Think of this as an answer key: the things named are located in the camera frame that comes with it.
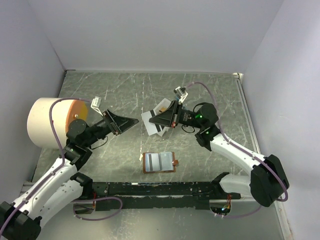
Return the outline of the white card tray box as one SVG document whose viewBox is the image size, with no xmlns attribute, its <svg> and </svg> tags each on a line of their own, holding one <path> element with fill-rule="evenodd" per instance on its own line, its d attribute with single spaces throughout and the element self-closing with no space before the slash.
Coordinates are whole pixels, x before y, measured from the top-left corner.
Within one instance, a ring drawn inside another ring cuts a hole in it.
<svg viewBox="0 0 320 240">
<path fill-rule="evenodd" d="M 150 116 L 154 117 L 156 115 L 159 115 L 160 113 L 163 113 L 171 104 L 171 101 L 167 98 L 164 98 L 153 110 L 150 110 Z M 169 130 L 169 127 L 165 127 L 159 124 L 155 123 L 149 123 L 151 125 L 151 130 L 149 135 L 157 134 L 160 137 L 163 136 L 165 132 Z"/>
</svg>

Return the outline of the white striped credit card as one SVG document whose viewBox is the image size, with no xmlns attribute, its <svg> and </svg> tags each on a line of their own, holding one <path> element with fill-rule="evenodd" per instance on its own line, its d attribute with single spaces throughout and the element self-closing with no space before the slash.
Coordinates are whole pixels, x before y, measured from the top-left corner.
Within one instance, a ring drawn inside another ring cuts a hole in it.
<svg viewBox="0 0 320 240">
<path fill-rule="evenodd" d="M 149 122 L 150 118 L 154 117 L 155 115 L 156 115 L 156 112 L 154 110 L 143 112 L 141 114 L 142 121 L 144 123 L 144 126 L 145 126 L 149 136 L 157 134 L 160 137 L 162 137 L 163 134 L 169 130 L 169 128 L 164 127 L 159 124 L 154 124 L 154 123 Z"/>
</svg>

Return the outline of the brown leather card holder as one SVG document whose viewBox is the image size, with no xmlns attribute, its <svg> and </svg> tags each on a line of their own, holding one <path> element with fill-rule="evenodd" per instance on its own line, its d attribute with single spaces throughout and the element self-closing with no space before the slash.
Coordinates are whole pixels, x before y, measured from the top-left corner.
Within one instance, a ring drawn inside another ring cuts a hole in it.
<svg viewBox="0 0 320 240">
<path fill-rule="evenodd" d="M 173 151 L 169 152 L 144 152 L 142 155 L 144 174 L 174 173 L 179 164 Z"/>
</svg>

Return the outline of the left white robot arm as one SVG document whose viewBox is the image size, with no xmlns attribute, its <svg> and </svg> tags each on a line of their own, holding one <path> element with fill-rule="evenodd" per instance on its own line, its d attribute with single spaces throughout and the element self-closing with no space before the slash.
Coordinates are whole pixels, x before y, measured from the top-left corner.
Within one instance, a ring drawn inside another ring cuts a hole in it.
<svg viewBox="0 0 320 240">
<path fill-rule="evenodd" d="M 124 133 L 138 122 L 109 110 L 92 126 L 82 119 L 73 120 L 68 126 L 62 155 L 50 170 L 12 203 L 1 203 L 1 236 L 8 240 L 35 240 L 42 227 L 70 202 L 92 201 L 93 180 L 79 172 L 92 155 L 91 146 L 110 133 L 116 136 Z"/>
</svg>

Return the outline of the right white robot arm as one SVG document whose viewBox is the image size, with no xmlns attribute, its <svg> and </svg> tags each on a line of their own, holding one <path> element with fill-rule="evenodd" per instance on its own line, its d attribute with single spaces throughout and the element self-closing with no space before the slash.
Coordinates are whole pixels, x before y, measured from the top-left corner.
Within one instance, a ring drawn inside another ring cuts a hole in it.
<svg viewBox="0 0 320 240">
<path fill-rule="evenodd" d="M 173 100 L 165 111 L 152 114 L 149 122 L 168 128 L 181 124 L 198 129 L 195 138 L 201 147 L 226 157 L 246 172 L 246 176 L 224 173 L 212 186 L 216 198 L 223 199 L 229 193 L 245 194 L 263 207 L 287 201 L 290 184 L 280 159 L 249 150 L 223 133 L 216 125 L 219 117 L 212 103 L 202 102 L 198 107 L 197 111 L 186 110 Z"/>
</svg>

